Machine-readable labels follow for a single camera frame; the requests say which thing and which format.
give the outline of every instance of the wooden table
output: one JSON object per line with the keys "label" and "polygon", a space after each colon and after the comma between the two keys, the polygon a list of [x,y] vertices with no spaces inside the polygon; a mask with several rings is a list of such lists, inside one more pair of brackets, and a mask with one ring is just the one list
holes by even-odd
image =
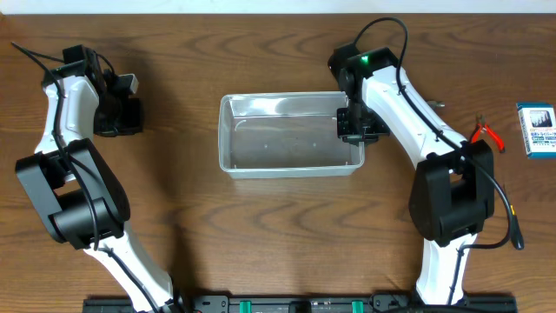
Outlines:
{"label": "wooden table", "polygon": [[[49,237],[17,181],[14,164],[35,149],[47,102],[43,73],[12,40],[54,56],[83,43],[137,75],[144,133],[95,137],[95,145],[126,189],[142,243],[185,290],[411,289],[423,244],[407,209],[414,169],[393,137],[368,146],[365,165],[347,177],[234,181],[218,165],[222,96],[337,90],[332,49],[376,17],[1,17],[0,311],[80,312],[88,296],[124,295],[97,261]],[[554,311],[556,163],[526,159],[515,103],[556,103],[556,17],[402,18],[411,34],[404,67],[421,95],[445,101],[438,113],[462,134],[479,112],[506,141],[496,176],[519,212],[526,249],[473,251],[465,289],[512,292],[522,312]],[[360,48],[398,53],[401,40],[384,23]],[[505,231],[497,199],[479,242]]]}

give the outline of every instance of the pliers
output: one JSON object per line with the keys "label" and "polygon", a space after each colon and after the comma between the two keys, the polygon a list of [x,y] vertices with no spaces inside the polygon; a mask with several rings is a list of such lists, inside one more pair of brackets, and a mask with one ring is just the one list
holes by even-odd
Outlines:
{"label": "pliers", "polygon": [[506,152],[504,141],[502,140],[502,138],[500,138],[500,136],[498,136],[498,134],[494,132],[494,130],[488,127],[487,123],[485,122],[485,117],[482,115],[477,115],[477,125],[475,126],[475,130],[471,134],[469,142],[476,143],[479,140],[479,135],[482,131],[485,131],[494,140],[500,153]]}

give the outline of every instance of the stainless steel container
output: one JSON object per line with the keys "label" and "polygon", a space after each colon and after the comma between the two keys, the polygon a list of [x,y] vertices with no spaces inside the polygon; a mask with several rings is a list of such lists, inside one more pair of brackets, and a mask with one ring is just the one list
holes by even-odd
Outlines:
{"label": "stainless steel container", "polygon": [[218,126],[220,167],[232,178],[346,176],[365,161],[364,145],[336,134],[343,92],[228,95]]}

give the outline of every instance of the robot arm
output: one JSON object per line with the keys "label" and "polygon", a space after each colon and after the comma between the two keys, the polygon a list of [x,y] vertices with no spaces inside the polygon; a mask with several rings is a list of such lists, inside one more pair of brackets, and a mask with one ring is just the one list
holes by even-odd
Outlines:
{"label": "robot arm", "polygon": [[93,199],[99,249],[93,249],[93,221],[83,190],[55,192],[75,176],[63,163],[52,136],[58,90],[50,75],[43,81],[49,99],[43,137],[35,155],[17,161],[17,176],[50,235],[59,243],[83,249],[104,265],[128,293],[135,311],[168,307],[173,299],[171,279],[132,231],[123,187],[92,143],[93,134],[113,137],[142,130],[141,105],[129,98],[136,93],[136,77],[109,71],[101,74],[96,53],[83,46],[66,49],[63,55],[65,65],[52,71],[64,94],[59,134],[63,153],[78,164],[76,170]]}
{"label": "robot arm", "polygon": [[[475,241],[484,220],[493,214],[493,187],[462,162],[453,148],[439,140],[399,92],[398,59],[388,48],[360,53],[353,43],[334,51],[328,66],[349,98],[338,109],[338,136],[352,144],[370,144],[393,133],[416,168],[409,202],[411,217],[425,237],[421,275],[416,291],[425,304],[455,304],[463,296],[460,270],[451,303],[458,249]],[[400,80],[414,105],[450,141],[493,171],[493,155],[484,142],[474,145],[428,106],[400,69]],[[457,183],[450,174],[461,174]],[[460,259],[465,269],[468,253]]]}

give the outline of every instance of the black cable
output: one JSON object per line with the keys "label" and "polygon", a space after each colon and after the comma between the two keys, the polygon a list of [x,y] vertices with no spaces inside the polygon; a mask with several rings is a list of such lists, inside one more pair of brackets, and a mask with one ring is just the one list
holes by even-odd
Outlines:
{"label": "black cable", "polygon": [[77,183],[79,184],[79,187],[83,190],[83,194],[85,195],[85,200],[87,201],[87,204],[89,206],[89,211],[93,222],[93,237],[94,237],[93,250],[97,250],[98,242],[100,240],[100,235],[98,231],[98,221],[96,218],[95,205],[93,204],[93,200],[90,196],[89,190],[87,189],[87,186],[85,185],[83,179],[81,178],[81,175],[79,175],[79,172],[77,171],[74,164],[68,158],[66,152],[63,151],[62,140],[61,140],[62,137],[60,136],[60,116],[62,113],[62,106],[63,106],[63,99],[64,99],[62,86],[57,81],[54,74],[52,74],[52,72],[41,61],[36,59],[36,57],[34,57],[33,54],[31,54],[28,50],[21,47],[17,43],[12,42],[11,45],[13,45],[19,51],[21,51],[25,56],[33,60],[33,62],[35,62],[38,66],[40,66],[41,69],[43,69],[46,73],[48,73],[48,75],[50,75],[50,77],[52,78],[54,85],[56,86],[57,94],[58,94],[58,103],[56,105],[56,113],[54,115],[54,129],[52,130],[51,135],[54,137],[54,142],[56,143],[56,146],[58,148],[58,153],[60,153],[60,156],[62,157],[63,161],[68,165],[69,171],[74,175]]}
{"label": "black cable", "polygon": [[31,50],[29,50],[29,49],[26,49],[26,50],[27,50],[27,52],[29,52],[31,55],[33,55],[33,56],[35,56],[35,57],[41,57],[41,58],[45,58],[45,59],[48,59],[48,60],[51,60],[51,61],[56,61],[56,62],[64,63],[64,61],[63,61],[62,59],[60,59],[60,58],[47,56],[47,55],[44,55],[44,54],[42,54],[42,53],[38,53],[38,52],[35,52],[35,51],[31,51]]}
{"label": "black cable", "polygon": [[408,34],[407,26],[403,23],[403,21],[401,21],[399,18],[396,18],[396,17],[382,17],[382,18],[376,19],[373,22],[367,24],[360,31],[360,33],[357,35],[357,37],[354,40],[354,44],[357,44],[357,41],[359,41],[359,39],[361,38],[361,36],[365,32],[365,30],[367,30],[372,25],[374,25],[378,22],[383,22],[383,21],[396,22],[399,26],[401,26],[401,28],[403,29],[404,34],[405,34],[405,40],[404,40],[403,47],[401,48],[401,53],[400,53],[400,60],[397,64],[397,66],[396,66],[396,83],[398,84],[398,87],[400,88],[399,92],[403,95],[403,97],[406,99],[409,106],[411,106],[411,108],[415,111],[417,116],[419,116],[420,119],[428,126],[428,128],[431,129],[431,131],[437,136],[437,138],[442,140],[445,144],[447,144],[454,151],[460,153],[465,158],[465,162],[470,163],[475,169],[479,170],[479,172],[481,174],[483,174],[488,179],[488,181],[493,185],[493,187],[498,192],[500,198],[502,199],[502,202],[504,203],[504,207],[506,208],[507,232],[506,232],[506,235],[504,236],[504,238],[502,238],[497,243],[491,243],[491,244],[478,244],[478,243],[476,243],[476,244],[464,244],[458,249],[458,260],[456,262],[456,269],[454,271],[453,283],[452,283],[452,287],[450,288],[450,295],[449,295],[449,300],[448,300],[448,303],[447,303],[449,305],[452,302],[453,293],[455,292],[455,285],[457,284],[457,281],[458,281],[458,275],[459,275],[460,266],[461,266],[461,258],[465,255],[463,251],[466,250],[466,249],[490,250],[490,249],[499,248],[499,247],[503,246],[504,244],[506,244],[510,240],[510,237],[511,237],[511,234],[512,234],[512,231],[513,231],[513,227],[514,227],[513,226],[513,219],[512,219],[512,206],[510,205],[510,202],[507,198],[506,193],[500,187],[500,184],[496,181],[496,179],[494,179],[494,177],[492,175],[490,175],[490,173],[488,173],[487,170],[485,170],[485,168],[480,163],[473,160],[471,157],[467,157],[463,153],[463,151],[461,150],[460,146],[458,146],[456,143],[453,143],[450,139],[448,139],[446,136],[444,136],[443,132],[441,130],[438,130],[436,128],[436,126],[434,126],[434,124],[432,124],[431,121],[429,121],[428,118],[425,117],[425,115],[417,108],[417,106],[415,106],[415,103],[411,100],[409,95],[406,93],[406,86],[404,86],[401,83],[400,72],[401,72],[401,64],[403,62],[403,58],[406,55],[406,48],[407,48],[407,42],[409,40],[409,34]]}
{"label": "black cable", "polygon": [[421,312],[435,312],[435,313],[489,313],[489,311],[478,310],[466,307],[457,307],[453,305],[418,305],[408,306],[405,308],[396,308],[390,310],[379,311],[380,313],[421,313]]}
{"label": "black cable", "polygon": [[108,248],[100,248],[99,251],[102,251],[106,254],[108,254],[109,257],[113,258],[114,261],[116,261],[116,263],[118,264],[118,266],[120,267],[120,269],[122,269],[123,273],[129,278],[129,280],[139,289],[139,291],[141,291],[141,293],[143,294],[143,296],[145,297],[145,299],[147,299],[147,302],[149,302],[150,308],[153,310],[153,312],[155,313],[159,313],[158,307],[156,306],[155,302],[150,298],[149,293],[147,293],[147,291],[143,288],[143,286],[137,281],[137,279],[133,276],[133,274],[131,274],[131,272],[129,271],[128,267],[125,266],[125,264],[123,263],[122,259],[116,254],[114,253],[114,251],[112,249],[108,249]]}
{"label": "black cable", "polygon": [[102,54],[96,53],[96,55],[98,57],[100,57],[108,65],[108,67],[110,67],[110,70],[112,71],[112,75],[115,75],[116,71],[114,70],[114,66],[112,66],[112,63],[110,63],[110,61],[106,57],[104,57]]}

